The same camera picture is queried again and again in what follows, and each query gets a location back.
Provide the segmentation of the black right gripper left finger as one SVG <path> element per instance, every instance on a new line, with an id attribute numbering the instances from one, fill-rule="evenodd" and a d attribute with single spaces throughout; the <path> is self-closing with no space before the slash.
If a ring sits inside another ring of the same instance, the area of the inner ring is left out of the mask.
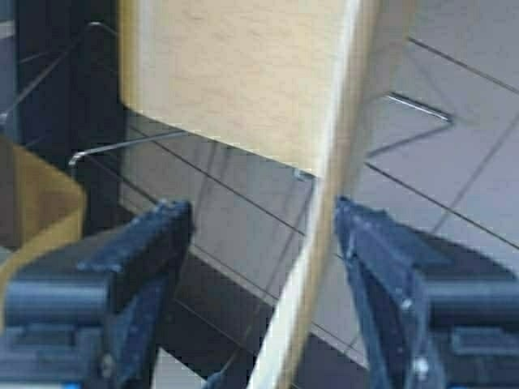
<path id="1" fill-rule="evenodd" d="M 4 388 L 148 388 L 194 231 L 187 201 L 38 256 L 6 286 Z"/>

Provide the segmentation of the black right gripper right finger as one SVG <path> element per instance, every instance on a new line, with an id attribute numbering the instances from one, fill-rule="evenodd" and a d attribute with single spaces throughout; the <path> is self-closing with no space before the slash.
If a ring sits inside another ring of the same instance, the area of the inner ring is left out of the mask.
<path id="1" fill-rule="evenodd" d="M 346 197 L 334 224 L 370 387 L 517 387 L 513 271 Z"/>

